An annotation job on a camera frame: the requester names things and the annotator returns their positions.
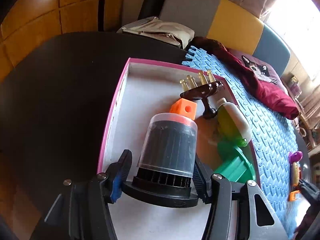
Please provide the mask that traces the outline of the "pink shallow cardboard box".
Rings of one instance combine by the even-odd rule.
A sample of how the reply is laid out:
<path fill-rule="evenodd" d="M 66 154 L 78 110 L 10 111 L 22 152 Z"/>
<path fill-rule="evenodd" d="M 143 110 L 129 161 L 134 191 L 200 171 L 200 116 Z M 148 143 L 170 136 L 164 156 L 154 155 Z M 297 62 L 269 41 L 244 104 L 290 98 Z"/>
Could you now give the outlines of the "pink shallow cardboard box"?
<path fill-rule="evenodd" d="M 273 215 L 243 153 L 251 130 L 226 80 L 180 92 L 193 72 L 128 59 L 100 149 L 103 181 L 90 196 L 94 239 L 265 239 L 259 204 Z"/>

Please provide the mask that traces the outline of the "orange plastic clip piece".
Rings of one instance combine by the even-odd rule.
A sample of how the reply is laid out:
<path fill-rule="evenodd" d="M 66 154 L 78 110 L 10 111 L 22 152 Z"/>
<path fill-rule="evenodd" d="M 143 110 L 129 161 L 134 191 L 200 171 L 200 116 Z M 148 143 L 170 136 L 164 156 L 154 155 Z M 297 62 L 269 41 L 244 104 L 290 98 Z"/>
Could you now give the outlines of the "orange plastic clip piece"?
<path fill-rule="evenodd" d="M 290 201 L 290 202 L 294 202 L 294 201 L 296 201 L 299 197 L 300 197 L 300 191 L 299 191 L 299 190 L 292 191 L 292 192 L 290 192 L 290 194 L 289 194 L 289 201 Z"/>

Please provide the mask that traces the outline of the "black padded massage table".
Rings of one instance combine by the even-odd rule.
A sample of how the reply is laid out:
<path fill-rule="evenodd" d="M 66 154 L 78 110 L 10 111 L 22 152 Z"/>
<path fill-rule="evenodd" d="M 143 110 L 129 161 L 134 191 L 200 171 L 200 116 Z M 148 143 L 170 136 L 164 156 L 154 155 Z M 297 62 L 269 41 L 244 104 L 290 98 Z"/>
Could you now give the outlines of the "black padded massage table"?
<path fill-rule="evenodd" d="M 108 111 L 129 58 L 181 63 L 147 37 L 77 32 L 51 38 L 1 83 L 1 217 L 35 224 L 65 179 L 92 178 Z"/>

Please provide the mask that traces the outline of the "beige folded cloth bag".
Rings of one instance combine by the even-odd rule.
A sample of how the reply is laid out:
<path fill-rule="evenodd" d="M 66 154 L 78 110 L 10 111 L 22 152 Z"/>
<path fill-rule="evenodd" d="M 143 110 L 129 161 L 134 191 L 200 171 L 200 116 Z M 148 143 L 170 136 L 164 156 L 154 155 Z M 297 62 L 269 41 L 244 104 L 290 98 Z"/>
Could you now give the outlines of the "beige folded cloth bag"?
<path fill-rule="evenodd" d="M 175 22 L 148 17 L 122 26 L 117 33 L 145 36 L 185 49 L 194 38 L 195 31 Z"/>

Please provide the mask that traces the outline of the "magenta plastic suction toy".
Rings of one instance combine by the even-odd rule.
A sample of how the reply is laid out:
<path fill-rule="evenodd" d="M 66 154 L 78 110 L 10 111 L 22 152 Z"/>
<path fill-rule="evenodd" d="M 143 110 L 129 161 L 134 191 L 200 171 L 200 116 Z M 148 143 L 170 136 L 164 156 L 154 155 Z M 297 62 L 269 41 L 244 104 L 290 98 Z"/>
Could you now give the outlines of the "magenta plastic suction toy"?
<path fill-rule="evenodd" d="M 299 162 L 303 158 L 302 151 L 290 152 L 289 153 L 289 163 Z"/>

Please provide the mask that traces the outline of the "white green soap dispenser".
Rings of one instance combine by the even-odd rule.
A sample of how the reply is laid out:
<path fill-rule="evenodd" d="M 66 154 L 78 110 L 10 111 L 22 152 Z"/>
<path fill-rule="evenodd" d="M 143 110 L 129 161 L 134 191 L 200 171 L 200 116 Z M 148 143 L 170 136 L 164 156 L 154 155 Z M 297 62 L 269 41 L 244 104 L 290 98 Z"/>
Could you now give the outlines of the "white green soap dispenser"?
<path fill-rule="evenodd" d="M 246 147 L 252 139 L 252 132 L 240 108 L 225 98 L 216 104 L 218 130 L 223 139 L 238 147 Z"/>

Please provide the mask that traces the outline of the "brown scalp massager comb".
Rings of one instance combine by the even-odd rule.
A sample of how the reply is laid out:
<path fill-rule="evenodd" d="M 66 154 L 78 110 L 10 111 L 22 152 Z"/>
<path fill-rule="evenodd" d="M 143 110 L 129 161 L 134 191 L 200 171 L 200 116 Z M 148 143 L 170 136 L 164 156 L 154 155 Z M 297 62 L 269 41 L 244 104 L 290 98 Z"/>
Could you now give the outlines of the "brown scalp massager comb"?
<path fill-rule="evenodd" d="M 204 71 L 199 71 L 198 76 L 201 81 L 201 85 L 198 86 L 194 77 L 187 75 L 187 79 L 180 79 L 179 83 L 182 86 L 183 93 L 180 94 L 180 98 L 189 101 L 201 100 L 204 105 L 204 112 L 202 116 L 208 120 L 216 117 L 217 109 L 213 108 L 208 98 L 223 89 L 223 83 L 217 81 L 211 70 L 207 70 L 207 80 Z"/>

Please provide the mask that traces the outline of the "dark red blanket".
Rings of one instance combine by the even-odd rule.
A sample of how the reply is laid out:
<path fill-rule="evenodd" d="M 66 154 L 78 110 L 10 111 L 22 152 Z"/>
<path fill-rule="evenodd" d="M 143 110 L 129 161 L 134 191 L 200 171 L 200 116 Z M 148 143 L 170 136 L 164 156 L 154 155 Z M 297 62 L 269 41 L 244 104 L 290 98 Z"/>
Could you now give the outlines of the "dark red blanket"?
<path fill-rule="evenodd" d="M 258 67 L 251 65 L 247 57 L 238 59 L 222 43 L 205 37 L 195 37 L 190 44 L 204 49 L 225 63 L 238 76 L 246 90 L 271 110 L 289 120 L 299 116 L 294 101 L 268 76 L 260 77 L 257 74 Z"/>

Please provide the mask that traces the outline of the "purple cat pillow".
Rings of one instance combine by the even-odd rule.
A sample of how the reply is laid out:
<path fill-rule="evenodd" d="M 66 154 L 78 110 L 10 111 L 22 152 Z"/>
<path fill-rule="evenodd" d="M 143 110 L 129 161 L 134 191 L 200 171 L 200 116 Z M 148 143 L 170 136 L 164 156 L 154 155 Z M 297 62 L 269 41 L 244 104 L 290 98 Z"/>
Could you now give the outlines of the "purple cat pillow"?
<path fill-rule="evenodd" d="M 282 90 L 285 89 L 282 81 L 280 80 L 280 77 L 270 64 L 238 50 L 228 49 L 228 51 L 237 59 L 239 59 L 245 67 L 250 68 L 260 81 L 273 83 L 274 85 L 280 87 Z"/>

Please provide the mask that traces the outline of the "grey yellow blue headboard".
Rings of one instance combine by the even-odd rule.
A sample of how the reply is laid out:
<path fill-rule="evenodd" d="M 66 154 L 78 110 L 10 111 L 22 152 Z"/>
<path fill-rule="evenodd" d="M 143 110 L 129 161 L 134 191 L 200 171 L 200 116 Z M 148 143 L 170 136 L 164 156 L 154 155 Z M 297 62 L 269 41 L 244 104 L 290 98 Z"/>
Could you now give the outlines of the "grey yellow blue headboard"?
<path fill-rule="evenodd" d="M 283 74 L 291 56 L 274 30 L 229 0 L 165 0 L 159 18 L 252 55 L 270 64 L 278 75 Z"/>

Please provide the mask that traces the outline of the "orange cube block toy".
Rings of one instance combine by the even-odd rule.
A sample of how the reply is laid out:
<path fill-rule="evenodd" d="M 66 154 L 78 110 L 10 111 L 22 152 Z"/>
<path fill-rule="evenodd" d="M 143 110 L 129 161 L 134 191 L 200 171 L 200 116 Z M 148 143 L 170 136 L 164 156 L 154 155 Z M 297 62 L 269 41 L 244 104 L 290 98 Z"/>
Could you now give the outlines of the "orange cube block toy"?
<path fill-rule="evenodd" d="M 170 107 L 169 112 L 188 117 L 194 121 L 197 112 L 197 103 L 180 98 Z"/>

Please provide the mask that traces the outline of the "green plastic spool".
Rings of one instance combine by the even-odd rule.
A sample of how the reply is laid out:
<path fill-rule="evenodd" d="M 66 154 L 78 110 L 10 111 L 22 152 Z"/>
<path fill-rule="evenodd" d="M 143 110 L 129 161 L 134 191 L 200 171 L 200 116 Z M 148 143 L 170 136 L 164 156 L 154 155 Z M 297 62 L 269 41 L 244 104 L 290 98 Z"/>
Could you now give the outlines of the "green plastic spool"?
<path fill-rule="evenodd" d="M 228 141 L 220 141 L 217 144 L 217 151 L 222 163 L 215 173 L 237 183 L 256 181 L 254 166 L 248 161 L 241 148 Z"/>

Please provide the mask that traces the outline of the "blue foam puzzle mat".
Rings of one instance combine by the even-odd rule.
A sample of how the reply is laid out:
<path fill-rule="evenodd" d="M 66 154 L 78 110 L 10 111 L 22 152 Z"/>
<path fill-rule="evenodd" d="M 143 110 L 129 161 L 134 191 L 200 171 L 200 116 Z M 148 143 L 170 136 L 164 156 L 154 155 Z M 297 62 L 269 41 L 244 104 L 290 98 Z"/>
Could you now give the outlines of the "blue foam puzzle mat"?
<path fill-rule="evenodd" d="M 307 207 L 303 205 L 302 197 L 294 202 L 288 200 L 288 154 L 297 150 L 303 152 L 303 159 L 300 161 L 302 177 L 311 181 L 310 160 L 304 140 L 291 120 L 270 110 L 252 96 L 237 75 L 216 56 L 192 46 L 188 49 L 182 64 L 196 70 L 211 70 L 213 74 L 227 81 L 251 127 L 261 189 L 279 217 L 288 238 L 293 239 L 294 231 L 300 225 Z"/>

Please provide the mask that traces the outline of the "black lens with clear cap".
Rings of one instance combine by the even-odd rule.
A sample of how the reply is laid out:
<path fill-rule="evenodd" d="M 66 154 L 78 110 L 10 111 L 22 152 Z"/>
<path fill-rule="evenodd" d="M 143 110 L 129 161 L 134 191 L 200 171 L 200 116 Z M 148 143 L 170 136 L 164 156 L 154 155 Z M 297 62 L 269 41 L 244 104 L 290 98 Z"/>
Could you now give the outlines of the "black lens with clear cap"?
<path fill-rule="evenodd" d="M 197 124 L 175 113 L 154 115 L 132 181 L 122 190 L 142 202 L 170 208 L 195 207 L 191 191 L 197 143 Z"/>

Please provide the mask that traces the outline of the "wooden wardrobe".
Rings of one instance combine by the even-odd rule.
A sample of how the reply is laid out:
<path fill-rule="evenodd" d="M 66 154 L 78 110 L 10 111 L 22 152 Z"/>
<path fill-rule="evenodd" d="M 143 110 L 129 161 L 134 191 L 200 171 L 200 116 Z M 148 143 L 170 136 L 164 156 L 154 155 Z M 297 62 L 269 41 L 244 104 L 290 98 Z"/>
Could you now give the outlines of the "wooden wardrobe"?
<path fill-rule="evenodd" d="M 68 33 L 98 32 L 100 1 L 106 3 L 103 30 L 119 27 L 124 0 L 18 0 L 1 22 L 1 83 L 23 59 L 51 38 Z M 51 204 L 35 224 L 21 216 L 12 224 L 5 221 L 12 231 L 29 236 Z"/>

